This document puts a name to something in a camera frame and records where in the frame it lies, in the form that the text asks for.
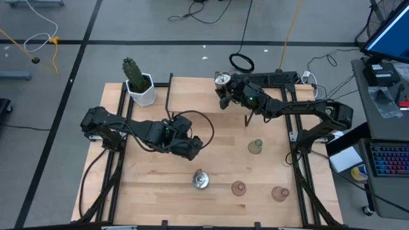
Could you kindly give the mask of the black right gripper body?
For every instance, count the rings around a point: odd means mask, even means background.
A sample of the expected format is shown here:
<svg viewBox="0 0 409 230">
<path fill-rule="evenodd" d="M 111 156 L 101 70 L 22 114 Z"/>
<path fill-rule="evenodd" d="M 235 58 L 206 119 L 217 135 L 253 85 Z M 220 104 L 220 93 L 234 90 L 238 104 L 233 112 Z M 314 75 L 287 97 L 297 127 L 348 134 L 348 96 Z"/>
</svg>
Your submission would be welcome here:
<svg viewBox="0 0 409 230">
<path fill-rule="evenodd" d="M 248 109 L 257 109 L 259 107 L 261 88 L 251 83 L 248 78 L 237 74 L 237 83 L 235 83 L 231 82 L 230 75 L 222 75 L 219 77 L 219 89 L 225 89 L 231 97 L 230 100 L 228 98 L 220 99 L 221 109 L 226 109 L 230 102 L 240 104 Z"/>
</svg>

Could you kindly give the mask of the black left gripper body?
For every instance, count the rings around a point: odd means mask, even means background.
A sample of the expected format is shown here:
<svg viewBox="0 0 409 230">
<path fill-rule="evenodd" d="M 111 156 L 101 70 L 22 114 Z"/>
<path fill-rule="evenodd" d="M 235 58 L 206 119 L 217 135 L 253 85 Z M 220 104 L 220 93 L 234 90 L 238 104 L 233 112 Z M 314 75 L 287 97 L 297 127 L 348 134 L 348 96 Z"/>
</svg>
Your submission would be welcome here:
<svg viewBox="0 0 409 230">
<path fill-rule="evenodd" d="M 166 127 L 163 150 L 168 153 L 189 153 L 191 145 L 192 139 L 186 133 L 179 134 L 177 130 Z"/>
</svg>

